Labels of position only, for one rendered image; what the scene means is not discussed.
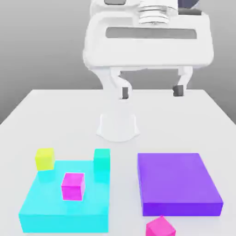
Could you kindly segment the small pink cube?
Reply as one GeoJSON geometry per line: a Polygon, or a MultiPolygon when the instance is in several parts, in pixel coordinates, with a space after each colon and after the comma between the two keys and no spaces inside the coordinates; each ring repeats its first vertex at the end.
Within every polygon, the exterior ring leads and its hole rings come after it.
{"type": "Polygon", "coordinates": [[[160,216],[146,224],[145,236],[175,236],[175,228],[165,219],[160,216]]]}

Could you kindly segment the small yellow cube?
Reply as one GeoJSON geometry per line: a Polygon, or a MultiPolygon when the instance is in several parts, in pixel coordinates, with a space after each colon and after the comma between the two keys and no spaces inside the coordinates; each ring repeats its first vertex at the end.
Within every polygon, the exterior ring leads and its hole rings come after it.
{"type": "Polygon", "coordinates": [[[38,171],[54,169],[55,156],[53,148],[39,148],[35,155],[35,163],[38,171]]]}

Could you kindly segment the large cyan box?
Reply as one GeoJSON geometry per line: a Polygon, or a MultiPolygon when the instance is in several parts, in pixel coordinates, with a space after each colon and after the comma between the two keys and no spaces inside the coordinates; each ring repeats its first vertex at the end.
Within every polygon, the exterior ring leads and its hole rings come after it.
{"type": "Polygon", "coordinates": [[[37,173],[19,212],[24,233],[107,233],[110,171],[96,171],[91,160],[57,160],[54,170],[37,173]],[[65,173],[84,173],[82,201],[65,201],[65,173]]]}

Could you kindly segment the large purple box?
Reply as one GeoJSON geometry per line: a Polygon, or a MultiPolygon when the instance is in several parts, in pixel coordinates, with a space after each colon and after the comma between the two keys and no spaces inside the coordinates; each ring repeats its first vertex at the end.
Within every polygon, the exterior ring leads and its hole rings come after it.
{"type": "Polygon", "coordinates": [[[220,216],[223,200],[198,153],[139,153],[143,216],[220,216]]]}

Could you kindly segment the small magenta cube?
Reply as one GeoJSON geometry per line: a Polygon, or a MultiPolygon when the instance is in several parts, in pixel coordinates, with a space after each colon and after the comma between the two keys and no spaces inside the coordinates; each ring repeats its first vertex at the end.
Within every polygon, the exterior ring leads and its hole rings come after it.
{"type": "Polygon", "coordinates": [[[85,174],[65,173],[61,190],[64,201],[82,201],[85,192],[85,174]]]}

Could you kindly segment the small teal cube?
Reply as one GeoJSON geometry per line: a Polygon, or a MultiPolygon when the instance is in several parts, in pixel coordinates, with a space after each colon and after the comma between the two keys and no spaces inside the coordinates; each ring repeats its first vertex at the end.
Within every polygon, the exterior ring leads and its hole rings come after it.
{"type": "Polygon", "coordinates": [[[94,150],[94,171],[110,171],[111,150],[109,148],[96,148],[94,150]]]}

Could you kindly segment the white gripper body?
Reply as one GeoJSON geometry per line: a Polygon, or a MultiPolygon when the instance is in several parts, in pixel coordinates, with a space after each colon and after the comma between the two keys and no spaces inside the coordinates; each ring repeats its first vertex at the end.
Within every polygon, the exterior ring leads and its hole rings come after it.
{"type": "Polygon", "coordinates": [[[157,27],[137,24],[130,12],[99,12],[89,21],[85,46],[84,63],[87,67],[205,67],[212,63],[214,52],[210,19],[207,14],[179,15],[174,17],[163,31],[170,29],[194,30],[195,39],[171,38],[108,38],[108,28],[132,28],[150,34],[157,27]]]}

